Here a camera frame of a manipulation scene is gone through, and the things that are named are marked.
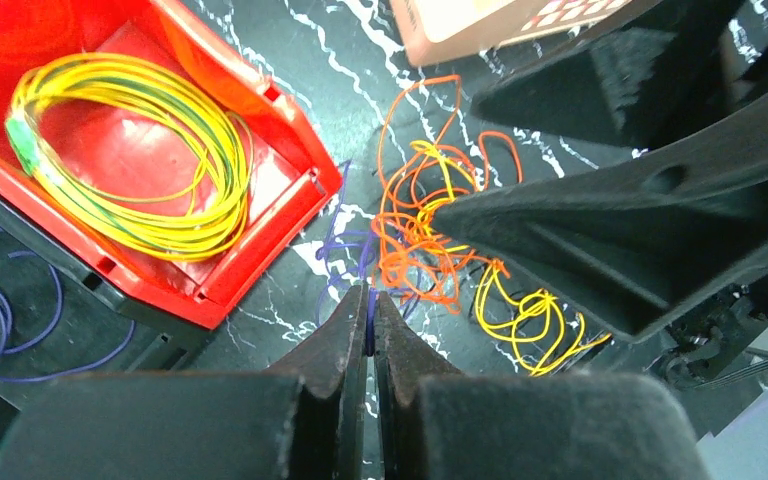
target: hole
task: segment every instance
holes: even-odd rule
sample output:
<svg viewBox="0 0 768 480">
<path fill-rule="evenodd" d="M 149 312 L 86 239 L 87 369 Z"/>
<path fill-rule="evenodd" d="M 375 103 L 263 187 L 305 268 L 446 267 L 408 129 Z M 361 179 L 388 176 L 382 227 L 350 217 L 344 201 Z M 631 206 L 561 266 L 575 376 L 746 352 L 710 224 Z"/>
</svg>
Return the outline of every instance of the hole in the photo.
<svg viewBox="0 0 768 480">
<path fill-rule="evenodd" d="M 319 172 L 316 169 L 313 169 L 307 174 L 310 177 L 311 183 L 313 183 L 313 186 L 316 187 L 316 190 L 319 192 L 319 194 L 325 195 L 325 187 L 323 187 L 322 183 L 319 182 Z"/>
<path fill-rule="evenodd" d="M 86 277 L 84 277 L 81 283 L 83 283 L 84 286 L 87 287 L 91 292 L 94 292 L 98 287 L 101 286 L 102 280 L 97 273 L 90 272 Z"/>
<path fill-rule="evenodd" d="M 104 257 L 100 262 L 98 262 L 98 265 L 96 265 L 95 268 L 98 269 L 102 275 L 107 275 L 112 272 L 114 268 L 116 268 L 116 262 L 108 257 Z"/>
<path fill-rule="evenodd" d="M 270 86 L 263 92 L 263 96 L 268 98 L 270 102 L 274 102 L 281 96 L 281 92 L 277 88 Z"/>
<path fill-rule="evenodd" d="M 686 177 L 687 168 L 682 165 L 673 165 L 649 177 L 643 182 L 643 189 L 647 192 L 666 195 L 678 188 Z"/>
</svg>

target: blue wire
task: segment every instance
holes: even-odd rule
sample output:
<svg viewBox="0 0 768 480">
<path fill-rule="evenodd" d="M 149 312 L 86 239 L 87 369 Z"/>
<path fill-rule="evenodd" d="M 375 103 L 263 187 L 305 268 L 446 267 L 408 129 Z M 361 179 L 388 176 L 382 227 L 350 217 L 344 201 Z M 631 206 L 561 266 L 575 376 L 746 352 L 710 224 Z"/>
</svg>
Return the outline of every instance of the blue wire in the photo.
<svg viewBox="0 0 768 480">
<path fill-rule="evenodd" d="M 345 203 L 345 195 L 346 195 L 346 182 L 348 179 L 349 174 L 349 168 L 351 167 L 351 161 L 346 161 L 340 166 L 343 167 L 343 185 L 340 187 L 340 191 L 337 192 L 337 206 L 334 209 L 334 215 L 331 217 L 331 223 L 328 227 L 328 232 L 326 233 L 323 242 L 322 247 L 320 247 L 315 254 L 315 257 L 317 260 L 322 260 L 322 262 L 325 265 L 325 271 L 328 272 L 328 281 L 325 283 L 325 288 L 322 289 L 322 292 L 319 294 L 319 298 L 317 298 L 316 301 L 316 308 L 315 308 L 315 314 L 314 314 L 314 320 L 316 322 L 316 326 L 321 325 L 321 317 L 320 312 L 322 310 L 322 303 L 325 300 L 325 295 L 328 293 L 328 290 L 332 287 L 339 288 L 341 290 L 348 290 L 349 287 L 351 287 L 351 284 L 349 281 L 345 278 L 348 275 L 352 275 L 355 277 L 360 278 L 361 280 L 366 280 L 367 278 L 367 269 L 375 264 L 377 260 L 377 254 L 373 252 L 373 244 L 378 240 L 378 237 L 375 235 L 375 233 L 372 231 L 371 225 L 370 228 L 366 231 L 357 231 L 357 230 L 348 230 L 339 234 L 334 233 L 334 228 L 337 223 L 337 215 L 340 213 L 343 204 Z M 357 240 L 355 240 L 353 243 L 345 243 L 343 241 L 343 237 L 364 237 L 364 241 L 362 243 L 358 243 Z M 345 272 L 342 274 L 336 274 L 331 271 L 328 265 L 328 259 L 330 258 L 330 254 L 334 250 L 352 250 L 360 248 L 360 257 L 358 259 L 358 265 L 356 268 L 347 268 Z M 422 281 L 422 272 L 417 271 L 417 285 Z M 387 293 L 389 293 L 393 297 L 404 297 L 404 295 L 408 292 L 410 292 L 409 289 L 406 288 L 393 288 L 386 290 Z M 373 352 L 374 351 L 374 344 L 370 343 L 374 340 L 374 325 L 373 325 L 373 318 L 374 318 L 374 311 L 375 311 L 375 301 L 377 300 L 378 291 L 374 288 L 374 286 L 371 286 L 369 289 L 369 306 L 368 306 L 368 317 L 367 317 L 367 345 L 366 349 L 367 352 Z M 419 296 L 415 294 L 411 294 L 408 296 L 407 301 L 402 307 L 402 317 L 407 319 L 415 310 L 417 305 L 419 304 Z"/>
<path fill-rule="evenodd" d="M 29 251 L 18 251 L 8 255 L 9 258 L 18 258 L 18 257 L 27 257 L 27 256 L 36 257 L 36 255 L 33 252 L 29 252 Z M 30 348 L 38 345 L 40 342 L 45 340 L 45 338 L 47 338 L 48 335 L 51 334 L 51 332 L 55 329 L 55 327 L 57 327 L 58 323 L 60 322 L 60 318 L 62 317 L 62 314 L 63 314 L 63 285 L 61 284 L 60 279 L 57 276 L 57 271 L 54 269 L 54 267 L 52 267 L 51 265 L 48 265 L 48 269 L 49 269 L 49 272 L 51 273 L 52 279 L 54 280 L 54 285 L 57 291 L 57 300 L 55 302 L 54 314 L 51 317 L 51 321 L 39 334 L 37 334 L 34 338 L 28 340 L 27 342 L 22 343 L 21 345 L 17 345 L 15 347 L 7 347 L 7 344 L 10 341 L 10 332 L 12 332 L 13 330 L 14 317 L 13 317 L 13 311 L 10 308 L 10 304 L 7 301 L 7 298 L 0 291 L 0 326 L 1 326 L 0 359 L 5 355 L 18 354 L 18 353 L 27 351 Z M 121 344 L 119 344 L 119 346 L 113 349 L 110 353 L 108 353 L 101 359 L 96 360 L 92 363 L 89 363 L 80 367 L 76 367 L 76 368 L 71 368 L 68 370 L 63 370 L 60 372 L 37 376 L 37 377 L 15 378 L 15 377 L 4 377 L 0 375 L 0 381 L 8 382 L 8 383 L 44 382 L 44 381 L 51 380 L 53 378 L 61 377 L 64 375 L 86 372 L 88 370 L 98 368 L 101 365 L 110 361 L 113 357 L 115 357 L 119 353 L 121 353 L 122 350 L 124 350 L 130 343 L 131 339 L 134 336 L 135 331 L 136 331 L 136 322 L 132 320 L 131 327 L 128 331 L 128 334 L 125 337 L 125 340 Z"/>
</svg>

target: marble countertop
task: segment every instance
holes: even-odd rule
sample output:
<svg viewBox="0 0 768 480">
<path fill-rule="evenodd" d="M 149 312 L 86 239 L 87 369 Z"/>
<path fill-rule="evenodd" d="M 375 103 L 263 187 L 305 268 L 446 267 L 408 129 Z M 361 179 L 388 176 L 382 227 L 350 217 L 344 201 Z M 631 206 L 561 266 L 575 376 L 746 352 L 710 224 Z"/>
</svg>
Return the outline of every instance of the marble countertop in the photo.
<svg viewBox="0 0 768 480">
<path fill-rule="evenodd" d="M 340 210 L 335 211 L 336 202 L 330 203 L 292 241 L 195 359 L 191 368 L 198 370 L 263 369 L 314 330 L 313 309 L 326 284 L 327 269 L 345 271 L 357 262 L 351 255 L 335 255 L 326 267 L 315 258 L 315 252 L 322 246 L 333 215 L 337 216 L 339 233 L 346 228 L 364 228 L 377 211 L 381 196 L 374 174 L 377 139 L 390 104 L 403 89 L 425 78 L 459 74 L 463 80 L 463 111 L 445 140 L 478 157 L 478 135 L 497 127 L 467 113 L 472 96 L 499 76 L 580 33 L 573 30 L 438 66 L 413 68 L 400 43 L 388 0 L 183 1 L 246 60 L 271 75 L 285 93 L 295 98 L 336 163 L 352 161 L 346 178 L 346 200 Z M 752 62 L 768 43 L 768 0 L 751 0 L 729 24 L 728 32 L 739 56 L 747 64 Z M 404 150 L 412 140 L 433 139 L 451 110 L 453 94 L 453 89 L 446 86 L 414 94 L 400 107 L 393 124 L 395 143 Z M 528 129 L 499 130 L 517 143 L 527 181 L 575 175 L 633 161 L 641 154 Z M 499 155 L 500 163 L 505 163 L 504 152 L 490 153 L 494 158 Z M 397 148 L 392 148 L 386 162 L 394 168 L 401 165 Z M 492 181 L 509 183 L 513 178 L 510 170 L 502 166 L 497 170 Z M 14 267 L 4 268 L 9 272 Z M 467 302 L 471 301 L 474 287 L 473 281 L 464 288 Z M 22 288 L 17 285 L 15 294 L 21 296 Z M 90 326 L 75 321 L 81 312 L 93 309 L 95 313 L 101 306 L 94 307 L 92 299 L 70 293 L 72 290 L 79 289 L 67 288 L 65 324 L 58 327 L 62 332 L 55 332 L 51 341 L 47 340 L 47 347 L 29 354 L 30 360 L 11 359 L 16 365 L 28 365 L 14 368 L 17 374 L 86 363 L 99 351 L 109 351 L 121 341 L 128 325 L 109 312 L 97 312 L 94 317 L 101 318 L 95 318 Z M 322 318 L 327 318 L 337 298 L 337 294 L 326 297 Z M 35 297 L 31 303 L 39 306 L 31 308 L 45 310 L 46 301 Z M 421 305 L 408 323 L 436 351 L 467 373 L 522 373 L 509 349 L 488 337 L 465 315 L 449 314 L 442 306 Z M 100 340 L 97 332 L 105 332 L 105 338 Z M 152 338 L 150 331 L 139 328 L 135 345 L 117 359 L 116 365 L 127 365 Z M 79 349 L 79 345 L 88 346 Z M 380 457 L 374 427 L 378 407 L 371 378 L 368 387 L 366 423 L 371 430 L 365 438 L 368 454 L 363 478 L 377 478 Z M 38 391 L 33 385 L 13 385 L 0 394 L 16 397 L 14 404 L 20 405 Z"/>
</svg>

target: yellow wire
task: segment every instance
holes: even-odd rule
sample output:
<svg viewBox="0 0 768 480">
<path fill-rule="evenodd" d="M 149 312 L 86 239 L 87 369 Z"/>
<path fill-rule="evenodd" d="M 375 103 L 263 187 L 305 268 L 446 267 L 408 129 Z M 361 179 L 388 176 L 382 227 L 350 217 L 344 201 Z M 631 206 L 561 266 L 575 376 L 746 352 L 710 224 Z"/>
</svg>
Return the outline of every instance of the yellow wire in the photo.
<svg viewBox="0 0 768 480">
<path fill-rule="evenodd" d="M 416 217 L 418 222 L 427 225 L 430 222 L 426 222 L 426 220 L 430 218 L 431 215 L 433 215 L 437 208 L 443 204 L 451 203 L 455 200 L 454 184 L 449 171 L 450 168 L 456 170 L 468 181 L 474 181 L 474 179 L 472 178 L 472 175 L 467 173 L 463 168 L 460 167 L 460 165 L 452 161 L 452 159 L 446 157 L 435 145 L 431 144 L 430 142 L 424 140 L 416 140 L 411 142 L 411 147 L 413 147 L 413 149 L 417 152 L 425 155 L 425 160 L 423 163 L 431 159 L 435 160 L 437 164 L 440 165 L 440 170 L 443 173 L 443 181 L 445 184 L 447 197 L 427 201 L 425 205 L 420 209 Z M 427 227 L 427 229 L 428 231 L 426 233 L 430 235 L 432 233 L 430 231 L 430 227 Z M 456 247 L 447 248 L 445 249 L 445 252 L 453 253 L 469 248 L 470 247 L 468 245 L 459 245 Z M 443 252 L 435 252 L 431 250 L 431 253 L 442 254 Z M 502 286 L 502 282 L 499 278 L 499 274 L 502 272 L 502 269 L 502 263 L 499 260 L 493 260 L 491 264 L 486 268 L 484 275 L 478 284 L 478 288 L 476 289 L 475 316 L 478 319 L 478 323 L 481 328 L 490 337 L 511 344 L 511 348 L 513 349 L 517 363 L 523 367 L 531 376 L 537 377 L 547 375 L 562 366 L 571 357 L 610 340 L 611 335 L 606 334 L 593 342 L 582 345 L 586 323 L 584 321 L 584 316 L 578 313 L 576 317 L 579 321 L 579 328 L 575 341 L 573 342 L 572 346 L 570 346 L 565 352 L 560 353 L 560 355 L 555 360 L 550 361 L 549 359 L 560 348 L 560 345 L 564 340 L 567 328 L 563 312 L 557 304 L 557 298 L 546 290 L 540 289 L 530 295 L 524 296 L 520 300 L 513 299 L 507 290 Z M 485 319 L 484 312 L 486 308 L 487 297 L 489 296 L 492 287 L 496 288 L 496 290 L 507 303 L 516 307 L 517 314 L 510 321 L 491 324 Z M 532 337 L 522 337 L 519 335 L 518 332 L 525 322 L 539 317 L 543 317 L 543 329 L 540 333 Z M 535 344 L 545 339 L 551 330 L 553 321 L 557 322 L 558 325 L 558 334 L 555 337 L 555 340 L 544 352 L 543 356 L 539 361 L 537 361 L 537 363 L 528 363 L 522 352 L 520 352 L 520 345 Z M 510 333 L 499 333 L 499 331 L 503 330 L 509 330 Z"/>
<path fill-rule="evenodd" d="M 509 342 L 511 344 L 517 363 L 528 371 L 530 375 L 543 376 L 551 373 L 571 357 L 610 340 L 611 335 L 605 334 L 590 343 L 582 344 L 586 323 L 584 315 L 578 313 L 576 318 L 579 321 L 579 328 L 573 345 L 560 354 L 554 361 L 549 362 L 549 358 L 558 350 L 562 343 L 566 330 L 566 322 L 564 320 L 563 312 L 556 302 L 557 298 L 546 290 L 540 289 L 518 301 L 514 300 L 502 286 L 501 280 L 499 279 L 500 272 L 501 268 L 498 263 L 491 264 L 485 270 L 484 275 L 478 283 L 478 288 L 476 289 L 475 316 L 478 319 L 481 328 L 488 335 L 497 340 Z M 484 312 L 486 309 L 487 297 L 493 286 L 496 287 L 497 291 L 506 302 L 517 307 L 518 312 L 513 319 L 497 324 L 491 324 L 485 319 Z M 525 322 L 540 316 L 544 317 L 543 330 L 541 333 L 533 337 L 519 336 L 518 332 Z M 553 320 L 557 321 L 559 330 L 555 341 L 549 349 L 544 352 L 542 358 L 536 364 L 528 363 L 520 352 L 520 344 L 532 344 L 544 339 L 551 328 Z M 510 333 L 508 335 L 503 335 L 497 332 L 499 330 L 509 330 Z"/>
<path fill-rule="evenodd" d="M 87 100 L 142 115 L 178 136 L 198 159 L 192 182 L 168 195 L 134 198 L 103 192 L 65 168 L 41 137 L 37 123 L 46 109 Z M 186 79 L 145 60 L 115 53 L 81 53 L 27 72 L 13 94 L 10 122 L 24 122 L 35 148 L 22 148 L 11 135 L 27 169 L 52 198 L 83 223 L 134 250 L 170 261 L 197 261 L 233 246 L 248 221 L 251 179 L 246 150 L 234 122 L 253 138 L 238 115 L 226 114 Z M 209 205 L 196 211 L 196 190 L 205 179 L 216 189 Z M 152 214 L 122 203 L 162 203 L 190 195 L 182 215 Z"/>
</svg>

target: green tag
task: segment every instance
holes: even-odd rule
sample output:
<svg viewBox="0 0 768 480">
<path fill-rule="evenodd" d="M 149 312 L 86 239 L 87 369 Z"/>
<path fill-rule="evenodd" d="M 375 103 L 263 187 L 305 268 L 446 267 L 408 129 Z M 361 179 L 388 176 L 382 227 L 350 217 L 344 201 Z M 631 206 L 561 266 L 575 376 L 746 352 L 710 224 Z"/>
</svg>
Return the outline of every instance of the green tag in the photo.
<svg viewBox="0 0 768 480">
<path fill-rule="evenodd" d="M 19 157 L 22 168 L 28 176 L 33 176 L 34 170 L 39 166 L 36 134 L 28 122 L 18 116 L 11 115 L 5 126 L 10 146 Z"/>
</svg>

